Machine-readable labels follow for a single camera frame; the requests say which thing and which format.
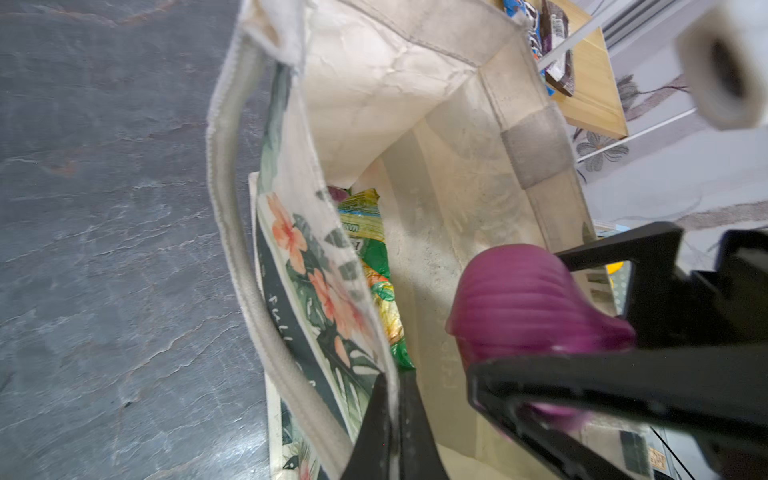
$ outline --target gray fabric patch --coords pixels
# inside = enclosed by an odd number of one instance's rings
[[[559,174],[576,161],[565,119],[554,102],[503,131],[502,141],[523,189]]]

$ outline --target white bag strap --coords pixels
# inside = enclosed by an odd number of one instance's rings
[[[237,210],[237,131],[243,106],[266,63],[262,48],[238,25],[208,111],[208,189],[235,294],[264,372],[288,405],[326,474],[340,478],[352,455],[352,441],[299,370],[269,316],[257,287]]]

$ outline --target black cable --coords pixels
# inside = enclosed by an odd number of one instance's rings
[[[687,468],[685,468],[685,465],[684,465],[684,464],[683,464],[683,463],[680,461],[680,459],[677,457],[677,455],[675,455],[675,454],[674,454],[674,450],[673,450],[673,449],[671,449],[671,448],[670,448],[670,446],[669,446],[669,445],[667,445],[667,443],[664,441],[664,439],[662,439],[662,438],[661,438],[661,435],[659,435],[659,432],[657,432],[657,431],[656,431],[656,429],[655,429],[654,427],[650,427],[650,429],[654,431],[654,433],[655,433],[655,434],[656,434],[656,436],[659,438],[659,440],[661,440],[661,443],[663,443],[663,444],[664,444],[664,447],[665,447],[667,450],[669,450],[669,451],[670,451],[670,453],[672,454],[672,456],[674,457],[674,459],[675,459],[675,460],[677,460],[677,463],[679,463],[679,464],[680,464],[680,466],[681,466],[681,467],[683,467],[683,470],[685,470],[685,472],[688,474],[688,476],[691,478],[691,480],[696,480],[696,479],[694,478],[694,476],[690,474],[690,472],[688,471],[688,469],[687,469]]]

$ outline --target plastic food package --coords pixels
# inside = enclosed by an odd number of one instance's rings
[[[379,195],[376,189],[369,188],[342,200],[337,208],[347,237],[362,263],[373,303],[379,310],[379,317],[389,338],[392,356],[400,369],[414,370],[395,303],[395,290],[389,281],[389,259],[379,213]]]

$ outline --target paper roll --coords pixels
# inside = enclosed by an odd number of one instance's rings
[[[768,1],[726,0],[677,38],[699,115],[721,130],[768,124]]]

